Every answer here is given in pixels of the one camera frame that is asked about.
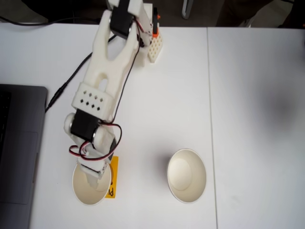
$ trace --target yellow label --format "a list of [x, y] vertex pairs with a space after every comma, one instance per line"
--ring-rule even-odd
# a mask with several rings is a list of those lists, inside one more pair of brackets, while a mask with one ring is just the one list
[[111, 170], [111, 185], [106, 195], [106, 198], [115, 198], [116, 192], [116, 178], [118, 176], [118, 165], [119, 165], [119, 157], [113, 156], [111, 163], [110, 163], [110, 170]]

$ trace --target paper cup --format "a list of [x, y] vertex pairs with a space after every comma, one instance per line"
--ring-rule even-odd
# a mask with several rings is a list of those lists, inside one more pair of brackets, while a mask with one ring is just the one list
[[75, 166], [73, 177], [72, 177], [72, 187], [76, 198], [87, 206], [94, 206], [100, 203], [109, 190], [111, 184], [111, 171], [108, 165], [105, 172], [98, 181], [98, 186], [96, 189], [92, 188], [87, 182], [86, 174], [81, 170], [81, 166], [77, 164]]
[[206, 185], [206, 171], [200, 156], [191, 149], [181, 149], [167, 166], [169, 188], [179, 201], [185, 204], [197, 201]]

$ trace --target table surface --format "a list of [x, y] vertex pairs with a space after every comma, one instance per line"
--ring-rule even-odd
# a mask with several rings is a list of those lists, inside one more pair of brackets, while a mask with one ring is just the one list
[[[48, 101], [92, 51], [94, 25], [23, 28], [0, 24], [1, 83], [41, 85]], [[76, 158], [63, 130], [87, 64], [47, 112], [30, 228], [216, 228], [207, 34], [205, 28], [162, 28], [157, 63], [135, 65], [117, 115], [122, 126], [115, 199], [87, 207], [75, 198]], [[123, 46], [109, 45], [113, 58]], [[169, 191], [167, 163], [180, 148], [202, 157], [207, 184], [198, 202], [186, 205]]]
[[220, 229], [305, 225], [305, 31], [209, 28]]

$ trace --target orange component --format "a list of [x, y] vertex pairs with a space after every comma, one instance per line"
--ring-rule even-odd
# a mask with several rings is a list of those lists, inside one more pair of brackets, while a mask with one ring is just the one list
[[159, 28], [157, 28], [157, 33], [152, 33], [152, 37], [157, 38], [159, 35]]

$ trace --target laptop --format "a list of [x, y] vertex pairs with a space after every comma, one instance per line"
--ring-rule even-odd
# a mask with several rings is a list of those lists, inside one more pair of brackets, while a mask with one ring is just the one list
[[27, 229], [47, 89], [0, 84], [0, 228]]

